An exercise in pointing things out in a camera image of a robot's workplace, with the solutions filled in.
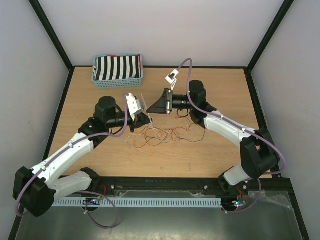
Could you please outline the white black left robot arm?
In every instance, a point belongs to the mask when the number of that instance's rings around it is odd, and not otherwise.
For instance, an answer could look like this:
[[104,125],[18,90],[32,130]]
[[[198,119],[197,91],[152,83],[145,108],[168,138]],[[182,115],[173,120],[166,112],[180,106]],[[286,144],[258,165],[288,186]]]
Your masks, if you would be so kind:
[[[21,167],[15,174],[13,198],[35,217],[42,216],[52,205],[71,194],[86,191],[96,193],[100,188],[99,175],[90,168],[62,177],[77,160],[96,149],[106,138],[121,137],[126,129],[134,132],[151,119],[143,113],[141,101],[131,93],[123,94],[124,109],[111,96],[103,96],[95,105],[94,114],[78,132],[56,153],[28,169]],[[112,134],[111,129],[120,128]]]

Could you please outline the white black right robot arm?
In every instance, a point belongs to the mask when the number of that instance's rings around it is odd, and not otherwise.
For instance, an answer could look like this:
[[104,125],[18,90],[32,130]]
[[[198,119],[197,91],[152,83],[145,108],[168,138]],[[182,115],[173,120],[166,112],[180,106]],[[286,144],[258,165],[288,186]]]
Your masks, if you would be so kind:
[[240,149],[240,164],[223,172],[219,178],[219,190],[231,194],[240,182],[256,180],[275,167],[280,157],[272,148],[273,139],[265,128],[246,128],[223,116],[206,99],[207,91],[199,80],[189,83],[189,95],[174,94],[164,89],[160,99],[147,109],[150,114],[167,114],[173,109],[189,110],[196,125],[213,131],[231,141]]

